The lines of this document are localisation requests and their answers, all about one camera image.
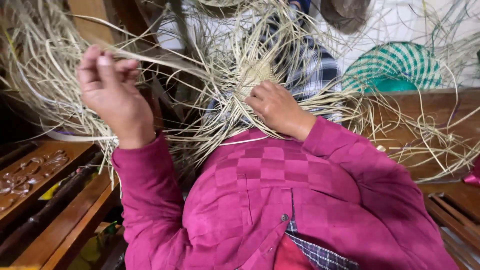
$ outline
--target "woman's right hand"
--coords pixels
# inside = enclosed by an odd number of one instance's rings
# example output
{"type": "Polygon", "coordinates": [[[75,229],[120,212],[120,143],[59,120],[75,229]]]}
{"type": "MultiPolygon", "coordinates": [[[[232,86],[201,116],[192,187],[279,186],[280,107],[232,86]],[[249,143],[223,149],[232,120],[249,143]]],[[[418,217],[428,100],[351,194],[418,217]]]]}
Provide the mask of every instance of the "woman's right hand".
{"type": "Polygon", "coordinates": [[[112,129],[122,149],[141,148],[155,139],[153,114],[135,88],[136,60],[114,63],[111,52],[90,46],[77,67],[82,101],[112,129]]]}
{"type": "Polygon", "coordinates": [[[245,103],[269,128],[300,141],[307,138],[317,120],[300,108],[288,90],[268,80],[255,86],[245,103]]]}

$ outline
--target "blue plaid fabric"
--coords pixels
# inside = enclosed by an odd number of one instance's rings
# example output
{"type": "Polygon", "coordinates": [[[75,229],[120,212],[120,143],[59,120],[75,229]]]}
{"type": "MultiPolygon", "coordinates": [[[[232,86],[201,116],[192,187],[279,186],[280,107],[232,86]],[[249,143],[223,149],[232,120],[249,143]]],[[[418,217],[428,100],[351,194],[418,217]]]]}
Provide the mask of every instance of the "blue plaid fabric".
{"type": "Polygon", "coordinates": [[[295,234],[298,232],[297,223],[295,222],[295,210],[293,216],[288,223],[285,233],[299,247],[299,249],[307,256],[308,260],[318,269],[326,270],[359,270],[356,262],[348,260],[335,252],[325,249],[321,246],[304,241],[295,234]]]}
{"type": "MultiPolygon", "coordinates": [[[[294,21],[298,27],[304,24],[302,16],[298,11],[296,5],[291,4],[292,11],[289,13],[292,21],[294,21]]],[[[275,42],[281,42],[276,38],[275,32],[278,30],[279,18],[277,15],[273,15],[269,18],[268,27],[265,28],[265,34],[260,38],[260,41],[267,44],[267,47],[271,47],[275,42]]],[[[300,63],[295,65],[289,65],[287,69],[287,75],[285,78],[285,89],[287,89],[295,98],[297,102],[301,102],[311,98],[320,92],[340,92],[342,90],[340,80],[341,71],[338,68],[338,64],[335,58],[332,57],[328,51],[322,47],[312,36],[304,36],[300,45],[300,63]]],[[[290,46],[290,54],[296,51],[295,45],[290,46]]],[[[222,93],[224,97],[232,95],[231,92],[222,93]]],[[[218,109],[220,102],[216,99],[212,99],[208,105],[209,113],[214,114],[215,109],[218,109]]],[[[314,108],[310,111],[319,111],[322,108],[314,108]]],[[[322,117],[331,121],[341,119],[340,113],[322,114],[322,117]]]]}

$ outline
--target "sleeve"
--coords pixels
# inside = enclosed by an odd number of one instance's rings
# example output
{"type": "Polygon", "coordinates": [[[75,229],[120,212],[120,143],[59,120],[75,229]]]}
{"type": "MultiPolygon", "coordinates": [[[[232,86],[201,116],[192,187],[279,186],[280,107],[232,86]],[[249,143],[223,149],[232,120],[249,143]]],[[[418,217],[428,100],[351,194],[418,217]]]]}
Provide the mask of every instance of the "sleeve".
{"type": "Polygon", "coordinates": [[[388,228],[412,269],[458,269],[409,172],[370,141],[318,117],[303,148],[346,170],[357,182],[362,206],[388,228]]]}
{"type": "Polygon", "coordinates": [[[116,149],[112,163],[122,190],[127,269],[175,269],[189,250],[189,239],[163,135],[140,149],[116,149]]]}

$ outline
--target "magenta cardigan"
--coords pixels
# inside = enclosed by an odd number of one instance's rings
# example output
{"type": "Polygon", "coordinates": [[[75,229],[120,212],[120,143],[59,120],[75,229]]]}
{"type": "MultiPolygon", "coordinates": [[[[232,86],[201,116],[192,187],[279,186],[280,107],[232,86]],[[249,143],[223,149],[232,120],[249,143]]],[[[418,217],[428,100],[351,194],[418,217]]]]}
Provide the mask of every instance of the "magenta cardigan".
{"type": "Polygon", "coordinates": [[[242,142],[262,137],[226,140],[241,143],[212,153],[185,203],[163,136],[115,150],[127,269],[272,269],[293,210],[302,237],[363,270],[458,269],[409,172],[368,139],[321,117],[305,142],[242,142]]]}

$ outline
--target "pink ribbon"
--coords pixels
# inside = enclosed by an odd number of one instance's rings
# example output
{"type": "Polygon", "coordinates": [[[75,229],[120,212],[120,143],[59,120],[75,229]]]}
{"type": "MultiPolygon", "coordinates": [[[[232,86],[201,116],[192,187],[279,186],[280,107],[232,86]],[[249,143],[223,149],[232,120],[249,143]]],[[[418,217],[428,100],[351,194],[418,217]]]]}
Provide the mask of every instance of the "pink ribbon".
{"type": "Polygon", "coordinates": [[[480,186],[480,158],[477,158],[473,169],[463,178],[467,184],[480,186]]]}

